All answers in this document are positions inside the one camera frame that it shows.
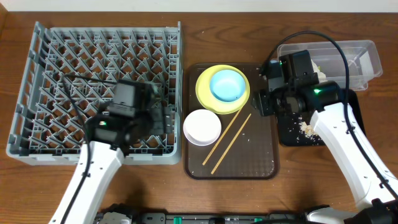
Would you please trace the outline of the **white bowl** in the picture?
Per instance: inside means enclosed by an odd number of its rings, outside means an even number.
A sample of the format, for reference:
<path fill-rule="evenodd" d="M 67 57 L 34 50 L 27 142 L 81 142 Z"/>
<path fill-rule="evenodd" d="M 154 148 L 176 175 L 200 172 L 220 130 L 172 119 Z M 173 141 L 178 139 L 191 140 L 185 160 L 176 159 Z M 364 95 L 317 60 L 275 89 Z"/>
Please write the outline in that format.
<path fill-rule="evenodd" d="M 196 146 L 208 146 L 219 138 L 221 121 L 210 110 L 195 110 L 185 118 L 183 133 L 190 143 Z"/>

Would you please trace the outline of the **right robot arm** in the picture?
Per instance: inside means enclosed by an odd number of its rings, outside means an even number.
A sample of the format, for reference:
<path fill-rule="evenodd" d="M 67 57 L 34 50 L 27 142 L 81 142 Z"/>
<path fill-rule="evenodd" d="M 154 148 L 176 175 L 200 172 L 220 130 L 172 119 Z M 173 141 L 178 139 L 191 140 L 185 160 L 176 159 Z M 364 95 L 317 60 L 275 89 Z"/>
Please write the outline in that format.
<path fill-rule="evenodd" d="M 397 223 L 397 177 L 368 141 L 348 104 L 348 95 L 335 82 L 288 86 L 254 93 L 261 116 L 307 113 L 313 130 L 330 150 L 342 171 L 357 213 L 329 206 L 311 208 L 290 223 Z"/>

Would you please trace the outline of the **light blue bowl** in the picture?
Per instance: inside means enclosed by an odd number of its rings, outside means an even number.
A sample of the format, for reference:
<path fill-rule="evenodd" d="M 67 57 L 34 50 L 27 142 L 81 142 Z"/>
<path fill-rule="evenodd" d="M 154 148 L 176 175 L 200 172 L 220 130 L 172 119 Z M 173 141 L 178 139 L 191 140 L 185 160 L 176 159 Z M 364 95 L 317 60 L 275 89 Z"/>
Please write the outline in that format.
<path fill-rule="evenodd" d="M 216 72 L 210 80 L 212 95 L 222 102 L 231 103 L 243 96 L 246 83 L 243 76 L 234 70 Z"/>

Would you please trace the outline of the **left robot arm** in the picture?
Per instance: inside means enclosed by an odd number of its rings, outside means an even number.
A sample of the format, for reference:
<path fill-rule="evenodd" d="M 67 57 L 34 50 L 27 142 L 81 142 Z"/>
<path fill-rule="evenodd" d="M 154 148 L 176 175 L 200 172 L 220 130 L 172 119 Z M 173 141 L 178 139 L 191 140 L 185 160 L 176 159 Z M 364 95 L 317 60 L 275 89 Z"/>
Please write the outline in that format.
<path fill-rule="evenodd" d="M 155 86 L 119 81 L 115 96 L 85 121 L 84 143 L 72 179 L 51 223 L 92 223 L 106 190 L 130 147 L 167 133 L 170 115 L 154 107 Z"/>

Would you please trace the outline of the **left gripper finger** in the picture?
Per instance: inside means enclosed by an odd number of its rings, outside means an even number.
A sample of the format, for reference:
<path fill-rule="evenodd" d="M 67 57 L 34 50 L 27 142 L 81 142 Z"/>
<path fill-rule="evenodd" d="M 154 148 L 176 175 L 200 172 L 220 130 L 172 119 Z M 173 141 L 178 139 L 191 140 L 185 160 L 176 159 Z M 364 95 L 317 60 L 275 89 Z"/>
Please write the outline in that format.
<path fill-rule="evenodd" d="M 153 127 L 150 131 L 152 135 L 161 135 L 164 134 L 164 113 L 161 108 L 151 109 L 150 115 L 153 120 Z"/>
<path fill-rule="evenodd" d="M 169 134 L 173 131 L 172 116 L 168 107 L 162 108 L 164 133 Z"/>

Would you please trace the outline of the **pile of rice scraps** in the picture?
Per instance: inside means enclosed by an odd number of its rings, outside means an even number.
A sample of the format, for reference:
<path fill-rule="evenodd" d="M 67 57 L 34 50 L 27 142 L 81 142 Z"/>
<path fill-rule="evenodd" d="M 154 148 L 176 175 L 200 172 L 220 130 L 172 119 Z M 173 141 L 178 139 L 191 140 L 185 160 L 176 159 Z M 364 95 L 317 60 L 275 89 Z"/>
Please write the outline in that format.
<path fill-rule="evenodd" d="M 303 116 L 293 114 L 288 115 L 288 119 L 290 119 L 291 122 L 291 124 L 288 125 L 288 132 L 298 135 L 297 139 L 299 139 L 299 136 L 304 136 L 311 140 L 319 137 L 318 133 L 304 120 Z"/>

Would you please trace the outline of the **white tissue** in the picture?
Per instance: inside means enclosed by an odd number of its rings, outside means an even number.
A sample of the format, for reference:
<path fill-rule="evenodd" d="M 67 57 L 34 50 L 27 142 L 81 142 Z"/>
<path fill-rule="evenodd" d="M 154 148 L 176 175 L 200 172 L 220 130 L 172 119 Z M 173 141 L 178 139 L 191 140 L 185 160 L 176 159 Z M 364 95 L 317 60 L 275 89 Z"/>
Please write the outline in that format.
<path fill-rule="evenodd" d="M 327 81 L 326 75 L 320 71 L 319 67 L 316 65 L 316 63 L 313 60 L 311 60 L 311 63 L 312 63 L 313 71 L 315 73 L 317 73 L 317 75 L 318 75 L 319 82 L 320 83 L 326 82 Z"/>

